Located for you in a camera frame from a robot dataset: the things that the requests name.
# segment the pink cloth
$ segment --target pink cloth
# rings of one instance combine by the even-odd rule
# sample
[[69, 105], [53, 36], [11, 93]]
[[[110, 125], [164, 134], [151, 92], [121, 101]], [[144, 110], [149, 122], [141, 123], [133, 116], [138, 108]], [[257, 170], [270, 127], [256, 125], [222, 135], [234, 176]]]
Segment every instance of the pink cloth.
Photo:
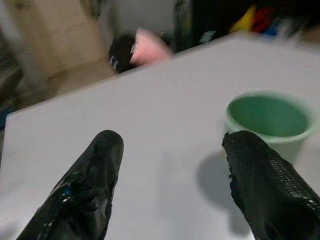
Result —
[[152, 32], [139, 28], [135, 35], [135, 49], [130, 60], [137, 66], [159, 63], [173, 56], [171, 49]]

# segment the blue object on floor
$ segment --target blue object on floor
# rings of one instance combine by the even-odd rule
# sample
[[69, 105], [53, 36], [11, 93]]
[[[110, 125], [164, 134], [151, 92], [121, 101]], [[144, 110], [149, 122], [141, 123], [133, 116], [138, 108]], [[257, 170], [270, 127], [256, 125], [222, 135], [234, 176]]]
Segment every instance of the blue object on floor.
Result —
[[13, 107], [8, 106], [0, 110], [0, 131], [5, 129], [6, 126], [6, 118], [9, 114], [13, 113], [15, 110]]

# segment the white tabletop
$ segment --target white tabletop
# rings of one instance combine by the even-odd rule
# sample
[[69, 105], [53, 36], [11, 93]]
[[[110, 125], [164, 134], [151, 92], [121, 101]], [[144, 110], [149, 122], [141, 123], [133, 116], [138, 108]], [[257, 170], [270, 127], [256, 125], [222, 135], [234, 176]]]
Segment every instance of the white tabletop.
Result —
[[[320, 112], [320, 55], [233, 35], [7, 119], [0, 239], [14, 240], [101, 130], [124, 139], [109, 240], [253, 240], [221, 158], [224, 110], [274, 90]], [[320, 134], [296, 165], [320, 194]]]

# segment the wall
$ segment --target wall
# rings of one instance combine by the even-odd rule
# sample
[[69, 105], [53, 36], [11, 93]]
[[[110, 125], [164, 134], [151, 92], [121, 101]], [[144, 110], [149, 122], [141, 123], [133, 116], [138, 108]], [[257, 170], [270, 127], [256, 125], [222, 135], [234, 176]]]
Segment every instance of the wall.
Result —
[[25, 73], [25, 77], [19, 85], [20, 92], [26, 97], [36, 94], [39, 98], [43, 98], [41, 95], [47, 90], [47, 77], [38, 68], [32, 53], [28, 50], [23, 35], [12, 18], [5, 0], [0, 0], [0, 28]]
[[175, 0], [115, 0], [121, 28], [135, 32], [137, 28], [172, 32]]

